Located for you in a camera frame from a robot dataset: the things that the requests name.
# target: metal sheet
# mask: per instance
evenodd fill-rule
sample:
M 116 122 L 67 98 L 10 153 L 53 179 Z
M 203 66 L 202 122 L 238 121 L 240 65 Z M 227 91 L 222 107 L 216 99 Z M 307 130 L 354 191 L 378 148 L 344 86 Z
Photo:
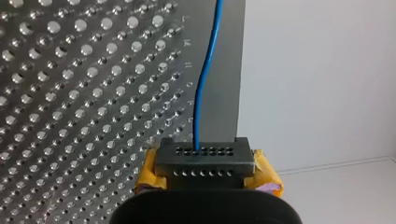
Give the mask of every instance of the metal sheet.
M 203 96 L 201 138 L 232 142 L 236 137 L 241 88 L 245 4 L 225 0 L 219 40 Z
M 214 1 L 0 11 L 0 223 L 106 222 L 133 195 L 145 149 L 191 140 Z

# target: black connector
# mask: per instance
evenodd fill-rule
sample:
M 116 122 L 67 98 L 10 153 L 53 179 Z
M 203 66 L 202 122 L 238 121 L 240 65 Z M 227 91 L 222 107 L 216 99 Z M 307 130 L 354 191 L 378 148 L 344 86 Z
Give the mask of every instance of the black connector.
M 167 178 L 169 189 L 241 189 L 254 168 L 247 138 L 201 143 L 199 150 L 191 143 L 164 138 L 155 161 L 155 174 Z

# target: black plastic housing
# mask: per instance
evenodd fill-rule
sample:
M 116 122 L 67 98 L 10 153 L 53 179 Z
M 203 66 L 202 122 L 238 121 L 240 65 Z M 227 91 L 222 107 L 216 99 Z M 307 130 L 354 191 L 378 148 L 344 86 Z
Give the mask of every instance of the black plastic housing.
M 110 224 L 302 224 L 283 200 L 258 190 L 154 190 L 122 204 Z
M 191 143 L 164 138 L 157 151 L 155 175 L 167 178 L 169 189 L 241 189 L 254 175 L 254 158 L 244 137 L 233 143 Z

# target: white wall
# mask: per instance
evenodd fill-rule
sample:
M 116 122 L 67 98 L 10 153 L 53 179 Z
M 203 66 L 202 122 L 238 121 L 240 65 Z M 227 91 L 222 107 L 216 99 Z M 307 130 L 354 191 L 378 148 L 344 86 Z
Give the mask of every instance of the white wall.
M 394 224 L 395 173 L 386 160 L 282 175 L 283 199 L 304 224 Z
M 277 170 L 393 154 L 396 1 L 247 0 L 239 136 Z

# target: blue wire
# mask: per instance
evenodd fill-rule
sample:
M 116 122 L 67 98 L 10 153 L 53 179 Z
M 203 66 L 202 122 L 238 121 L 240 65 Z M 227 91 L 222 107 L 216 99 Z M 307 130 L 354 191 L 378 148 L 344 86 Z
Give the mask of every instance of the blue wire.
M 219 28 L 221 23 L 221 16 L 223 10 L 224 1 L 217 0 L 215 19 L 213 20 L 212 34 L 210 36 L 209 47 L 207 49 L 204 66 L 202 68 L 201 75 L 198 79 L 197 90 L 195 93 L 194 103 L 194 120 L 193 120 L 193 143 L 195 150 L 200 149 L 200 121 L 201 121 L 201 106 L 202 106 L 202 95 L 204 92 L 205 82 L 207 75 L 209 74 L 210 66 L 212 64 L 213 53 L 215 52 L 216 43 L 219 36 Z

